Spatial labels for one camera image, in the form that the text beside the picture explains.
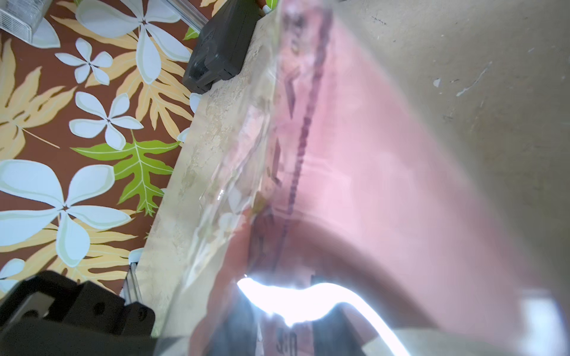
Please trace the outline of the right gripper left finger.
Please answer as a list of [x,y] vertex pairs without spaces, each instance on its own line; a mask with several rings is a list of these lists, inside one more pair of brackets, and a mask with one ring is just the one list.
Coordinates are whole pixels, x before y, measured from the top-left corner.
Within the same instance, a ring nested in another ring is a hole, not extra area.
[[254,355],[257,326],[251,303],[230,289],[208,309],[203,355]]

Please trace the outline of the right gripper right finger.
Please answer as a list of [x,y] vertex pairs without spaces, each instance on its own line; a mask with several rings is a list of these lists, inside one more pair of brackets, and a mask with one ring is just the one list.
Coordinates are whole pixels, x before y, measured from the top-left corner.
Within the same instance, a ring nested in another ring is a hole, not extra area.
[[340,306],[312,322],[316,356],[365,356],[355,329]]

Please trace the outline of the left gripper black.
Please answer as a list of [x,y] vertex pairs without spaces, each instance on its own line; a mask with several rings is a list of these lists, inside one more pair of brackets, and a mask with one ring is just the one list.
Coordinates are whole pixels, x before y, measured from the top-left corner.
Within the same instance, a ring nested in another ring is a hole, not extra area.
[[129,274],[124,296],[93,282],[42,271],[1,302],[2,355],[164,355],[177,338],[156,338],[153,309]]

